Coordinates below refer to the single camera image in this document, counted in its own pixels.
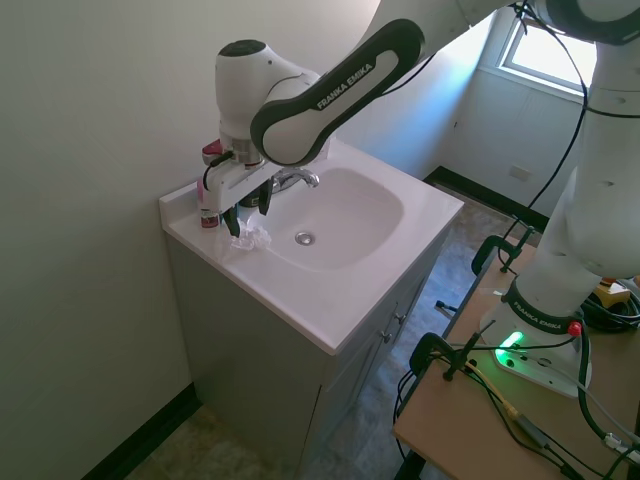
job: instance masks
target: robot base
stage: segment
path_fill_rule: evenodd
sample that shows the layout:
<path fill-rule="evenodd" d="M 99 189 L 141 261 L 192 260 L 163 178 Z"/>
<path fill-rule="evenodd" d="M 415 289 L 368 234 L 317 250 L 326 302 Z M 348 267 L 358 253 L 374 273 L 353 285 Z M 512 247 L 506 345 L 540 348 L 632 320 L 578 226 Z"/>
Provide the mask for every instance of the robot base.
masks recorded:
<path fill-rule="evenodd" d="M 551 335 L 530 326 L 503 303 L 484 315 L 480 327 L 484 328 L 491 320 L 495 320 L 495 323 L 482 334 L 488 345 L 502 345 L 505 348 L 514 344 L 553 345 L 571 338 L 569 335 Z M 578 380 L 580 349 L 580 339 L 576 338 L 573 343 L 562 347 L 536 349 L 530 352 L 496 350 L 491 352 L 491 355 L 500 368 L 564 396 L 576 398 L 578 387 L 567 376 Z M 590 381 L 591 361 L 587 370 L 587 386 Z"/>

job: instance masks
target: floor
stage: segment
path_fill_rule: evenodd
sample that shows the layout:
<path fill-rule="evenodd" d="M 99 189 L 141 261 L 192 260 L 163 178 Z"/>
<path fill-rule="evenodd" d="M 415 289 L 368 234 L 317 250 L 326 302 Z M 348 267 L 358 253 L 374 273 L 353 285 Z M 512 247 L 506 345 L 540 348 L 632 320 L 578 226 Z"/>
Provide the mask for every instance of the floor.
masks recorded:
<path fill-rule="evenodd" d="M 494 210 L 453 194 L 465 206 L 453 225 L 402 338 L 358 402 L 331 436 L 302 480 L 391 480 L 402 463 L 391 434 L 398 380 L 426 332 L 442 333 L 449 318 L 434 308 L 436 300 L 458 305 L 475 276 L 471 259 L 482 241 L 503 234 L 511 221 Z M 537 235 L 532 243 L 537 243 Z M 205 407 L 200 408 L 160 445 L 127 480 L 278 480 L 277 467 L 245 448 Z M 427 466 L 422 480 L 445 480 Z"/>

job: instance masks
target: faucet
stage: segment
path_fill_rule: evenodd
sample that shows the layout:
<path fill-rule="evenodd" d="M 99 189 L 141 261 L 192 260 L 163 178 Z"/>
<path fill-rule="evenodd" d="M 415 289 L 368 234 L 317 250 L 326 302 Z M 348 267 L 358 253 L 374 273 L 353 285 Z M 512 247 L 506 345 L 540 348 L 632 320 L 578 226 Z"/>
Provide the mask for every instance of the faucet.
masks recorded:
<path fill-rule="evenodd" d="M 300 180 L 304 180 L 307 186 L 312 188 L 320 184 L 318 176 L 310 170 L 285 167 L 273 176 L 273 193 L 291 188 Z"/>

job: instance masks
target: table leg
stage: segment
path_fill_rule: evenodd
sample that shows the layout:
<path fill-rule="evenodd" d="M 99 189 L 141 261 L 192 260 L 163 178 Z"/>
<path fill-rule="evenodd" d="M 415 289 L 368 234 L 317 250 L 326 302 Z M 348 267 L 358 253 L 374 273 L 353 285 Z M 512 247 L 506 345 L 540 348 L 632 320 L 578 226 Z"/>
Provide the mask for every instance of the table leg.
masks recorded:
<path fill-rule="evenodd" d="M 396 473 L 395 480 L 416 480 L 419 478 L 425 463 L 424 458 L 411 450 L 407 458 L 402 462 L 400 470 Z"/>

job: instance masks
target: plastic bag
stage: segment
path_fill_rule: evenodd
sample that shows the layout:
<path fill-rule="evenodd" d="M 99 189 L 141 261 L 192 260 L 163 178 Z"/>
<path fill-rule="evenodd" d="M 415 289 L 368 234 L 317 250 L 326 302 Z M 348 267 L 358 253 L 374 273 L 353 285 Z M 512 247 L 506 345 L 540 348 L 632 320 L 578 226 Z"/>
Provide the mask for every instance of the plastic bag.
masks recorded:
<path fill-rule="evenodd" d="M 260 225 L 248 227 L 242 220 L 240 224 L 240 236 L 231 238 L 231 248 L 240 250 L 264 250 L 271 244 L 271 235 Z"/>

